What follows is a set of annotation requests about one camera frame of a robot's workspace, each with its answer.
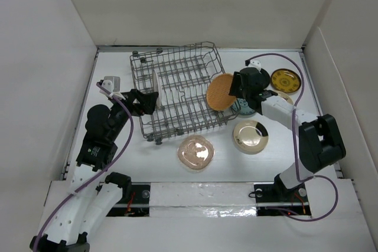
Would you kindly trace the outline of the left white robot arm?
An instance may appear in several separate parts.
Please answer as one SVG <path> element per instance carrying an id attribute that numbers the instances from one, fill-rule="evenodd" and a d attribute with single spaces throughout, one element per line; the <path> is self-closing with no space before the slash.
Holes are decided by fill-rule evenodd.
<path id="1" fill-rule="evenodd" d="M 32 251 L 89 251 L 113 206 L 133 198 L 131 177 L 108 172 L 126 150 L 118 148 L 115 140 L 127 123 L 134 130 L 133 117 L 153 114 L 158 93 L 132 89 L 119 94 L 105 91 L 105 95 L 112 107 L 97 104 L 87 112 L 69 193 L 31 240 Z"/>

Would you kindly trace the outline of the cream plate with gold centre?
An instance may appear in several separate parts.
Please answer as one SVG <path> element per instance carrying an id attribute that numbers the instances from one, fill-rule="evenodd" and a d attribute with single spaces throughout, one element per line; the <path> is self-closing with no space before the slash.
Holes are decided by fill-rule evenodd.
<path id="1" fill-rule="evenodd" d="M 260 122 L 245 120 L 234 127 L 233 140 L 240 151 L 252 155 L 266 148 L 269 142 L 269 134 Z"/>

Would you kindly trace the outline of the brown translucent square plate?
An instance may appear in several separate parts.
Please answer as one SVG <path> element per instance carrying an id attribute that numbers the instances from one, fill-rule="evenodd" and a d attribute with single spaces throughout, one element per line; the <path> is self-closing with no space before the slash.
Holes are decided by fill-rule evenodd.
<path id="1" fill-rule="evenodd" d="M 191 135 L 177 149 L 178 160 L 191 171 L 203 171 L 213 160 L 213 144 L 201 135 Z"/>

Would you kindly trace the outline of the orange woven round plate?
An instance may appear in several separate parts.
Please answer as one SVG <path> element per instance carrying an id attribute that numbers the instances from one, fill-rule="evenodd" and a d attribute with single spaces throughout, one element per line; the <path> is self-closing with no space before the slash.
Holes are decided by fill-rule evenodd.
<path id="1" fill-rule="evenodd" d="M 210 83 L 206 93 L 206 101 L 212 110 L 224 111 L 236 101 L 236 97 L 229 94 L 232 81 L 233 75 L 225 73 L 217 76 Z"/>

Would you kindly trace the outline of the white plate with red characters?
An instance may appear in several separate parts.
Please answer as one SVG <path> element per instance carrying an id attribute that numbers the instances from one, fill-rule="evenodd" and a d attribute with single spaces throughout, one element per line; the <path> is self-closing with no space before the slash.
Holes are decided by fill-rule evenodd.
<path id="1" fill-rule="evenodd" d="M 161 106 L 162 106 L 162 97 L 161 97 L 162 96 L 162 87 L 161 87 L 160 76 L 155 69 L 153 69 L 153 71 L 152 71 L 152 85 L 153 85 L 154 92 L 158 93 L 158 98 L 157 98 L 157 101 L 156 101 L 156 108 L 160 109 Z"/>

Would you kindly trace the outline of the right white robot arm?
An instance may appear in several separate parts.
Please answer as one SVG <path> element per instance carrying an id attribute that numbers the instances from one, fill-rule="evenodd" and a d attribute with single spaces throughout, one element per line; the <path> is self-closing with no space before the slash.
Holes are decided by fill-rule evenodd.
<path id="1" fill-rule="evenodd" d="M 317 172 L 343 159 L 346 148 L 332 115 L 316 116 L 288 103 L 277 92 L 266 89 L 267 75 L 255 67 L 236 71 L 229 94 L 246 100 L 257 113 L 291 130 L 294 163 L 277 174 L 269 188 L 275 198 L 286 201 Z"/>

